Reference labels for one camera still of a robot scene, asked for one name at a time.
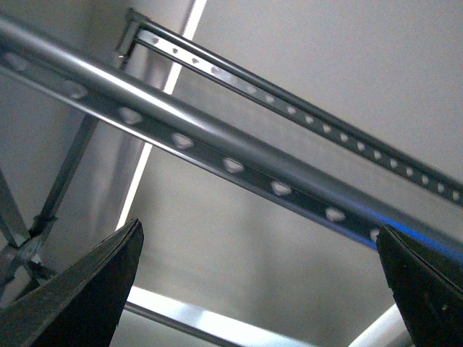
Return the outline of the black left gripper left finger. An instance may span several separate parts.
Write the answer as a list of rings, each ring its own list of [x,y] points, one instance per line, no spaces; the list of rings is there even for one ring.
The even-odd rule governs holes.
[[[2,346],[109,346],[143,247],[138,219],[1,312]]]

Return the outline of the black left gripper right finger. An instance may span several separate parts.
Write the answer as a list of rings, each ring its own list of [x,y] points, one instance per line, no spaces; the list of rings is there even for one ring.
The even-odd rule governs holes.
[[[388,287],[416,346],[462,345],[462,254],[392,226],[376,241]]]

